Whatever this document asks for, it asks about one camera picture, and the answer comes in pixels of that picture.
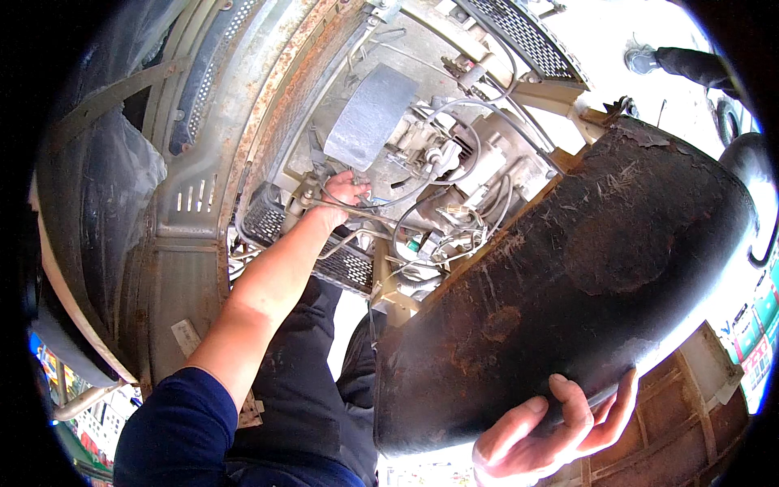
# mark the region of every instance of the black pants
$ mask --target black pants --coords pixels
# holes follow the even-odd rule
[[[716,88],[731,98],[739,99],[728,71],[717,55],[692,49],[658,48],[654,57],[669,74],[684,76],[706,88]]]
[[[263,423],[239,429],[228,457],[262,460],[284,452],[314,453],[350,468],[369,487],[376,485],[375,358],[367,315],[352,335],[337,383],[327,367],[340,295],[332,284],[308,280],[252,385],[265,407]],[[378,330],[386,325],[386,315],[374,312],[374,320]]]

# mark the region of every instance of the person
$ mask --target person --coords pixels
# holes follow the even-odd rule
[[[326,188],[356,204],[370,186],[352,185],[346,171]],[[341,291],[310,277],[328,236],[346,219],[342,210],[315,206],[246,267],[184,367],[127,421],[116,451],[117,486],[378,484],[369,319],[355,330],[334,382],[326,359]],[[377,330],[386,325],[385,315],[374,319]],[[478,484],[532,484],[612,445],[632,414],[637,380],[635,369],[628,372],[618,392],[591,411],[578,385],[553,375],[563,424],[549,437],[528,436],[548,409],[543,397],[506,412],[474,444]],[[250,388],[263,401],[263,423],[236,431]]]
[[[685,78],[705,86],[724,91],[736,100],[740,99],[722,59],[714,54],[693,49],[657,48],[649,44],[628,49],[625,64],[630,71],[646,75],[656,69]]]

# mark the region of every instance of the navy blue sleeve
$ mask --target navy blue sleeve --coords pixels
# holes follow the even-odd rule
[[[194,367],[163,379],[125,424],[116,449],[114,483],[223,485],[224,454],[238,413],[230,394]]]

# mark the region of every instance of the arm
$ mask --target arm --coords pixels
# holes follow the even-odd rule
[[[595,411],[572,380],[553,374],[549,388],[562,402],[563,423],[548,438],[527,436],[549,408],[542,396],[505,413],[474,444],[474,474],[479,487],[535,485],[564,464],[616,443],[636,406],[638,375],[635,369],[626,373],[617,394]]]
[[[327,189],[344,203],[356,204],[369,185],[352,185],[351,171],[333,176]],[[233,286],[222,312],[185,366],[207,371],[230,393],[241,410],[270,339],[305,289],[333,229],[347,214],[316,206],[289,233],[257,256]]]

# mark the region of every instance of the forearm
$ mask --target forearm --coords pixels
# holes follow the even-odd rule
[[[239,411],[270,339],[300,299],[332,230],[326,209],[314,208],[260,253],[235,282],[219,317],[187,361],[218,379]]]

